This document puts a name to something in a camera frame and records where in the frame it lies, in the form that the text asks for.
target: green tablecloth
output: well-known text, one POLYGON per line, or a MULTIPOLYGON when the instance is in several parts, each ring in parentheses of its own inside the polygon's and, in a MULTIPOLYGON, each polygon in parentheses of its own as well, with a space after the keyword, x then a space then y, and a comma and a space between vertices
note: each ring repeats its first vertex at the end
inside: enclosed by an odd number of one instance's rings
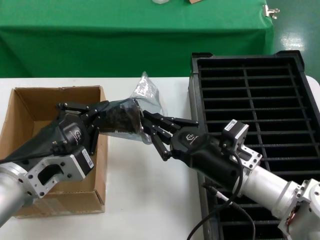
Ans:
POLYGON ((0 0, 0 77, 188 76, 192 52, 272 49, 265 0, 0 0))

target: plastic grid tray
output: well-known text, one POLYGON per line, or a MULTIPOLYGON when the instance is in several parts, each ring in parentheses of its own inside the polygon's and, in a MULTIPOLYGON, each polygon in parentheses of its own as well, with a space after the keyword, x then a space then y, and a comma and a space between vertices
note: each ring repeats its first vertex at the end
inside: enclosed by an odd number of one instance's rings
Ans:
MULTIPOLYGON (((191 113, 200 128, 219 138, 230 120, 241 121, 249 125, 245 145, 263 155, 261 167, 298 184, 320 179, 319 110, 300 52, 247 57, 194 53, 191 65, 191 113)), ((198 175, 200 184, 204 179, 198 175)), ((201 187, 199 192, 202 217, 222 204, 201 187)), ((267 209, 246 197, 235 202, 254 220, 256 239, 285 239, 280 221, 267 209)), ((252 228, 245 216, 227 208, 203 232, 205 240, 249 240, 252 228)))

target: cardboard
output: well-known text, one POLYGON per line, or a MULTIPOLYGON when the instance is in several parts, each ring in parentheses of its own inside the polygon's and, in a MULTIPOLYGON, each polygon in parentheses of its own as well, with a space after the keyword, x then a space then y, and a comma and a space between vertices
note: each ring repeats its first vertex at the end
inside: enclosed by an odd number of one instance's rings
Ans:
POLYGON ((200 1, 202 1, 202 0, 189 0, 189 2, 190 2, 191 4, 195 4, 195 3, 200 2, 200 1))
MULTIPOLYGON (((101 86, 63 88, 15 88, 11 91, 0 135, 0 159, 4 159, 39 130, 54 120, 57 103, 93 104, 106 100, 101 86)), ((106 201, 108 137, 99 135, 91 157, 95 167, 83 181, 59 182, 32 206, 23 207, 16 217, 61 216, 103 213, 106 201)))

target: clear plastic bag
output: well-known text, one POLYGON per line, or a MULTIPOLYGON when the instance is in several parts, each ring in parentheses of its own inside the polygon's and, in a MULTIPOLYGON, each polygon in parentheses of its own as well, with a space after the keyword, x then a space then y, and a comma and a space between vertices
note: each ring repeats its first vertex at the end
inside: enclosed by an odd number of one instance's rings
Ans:
POLYGON ((141 124, 144 110, 167 116, 159 90, 146 72, 142 74, 140 82, 129 98, 111 101, 107 106, 105 109, 107 130, 104 134, 151 144, 151 138, 144 133, 141 124))

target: table surface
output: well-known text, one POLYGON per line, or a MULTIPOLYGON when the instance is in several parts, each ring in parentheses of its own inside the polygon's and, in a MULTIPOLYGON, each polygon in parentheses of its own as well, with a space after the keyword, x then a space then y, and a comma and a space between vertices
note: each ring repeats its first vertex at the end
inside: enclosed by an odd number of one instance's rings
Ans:
MULTIPOLYGON (((139 78, 0 79, 0 126, 15 87, 103 86, 114 101, 139 78)), ((188 77, 152 78, 170 116, 190 118, 188 77)), ((197 174, 179 160, 163 162, 152 145, 109 137, 105 213, 11 218, 1 240, 184 240, 201 220, 197 174), (130 146, 133 151, 126 151, 130 146)), ((195 240, 203 239, 202 229, 195 240)))

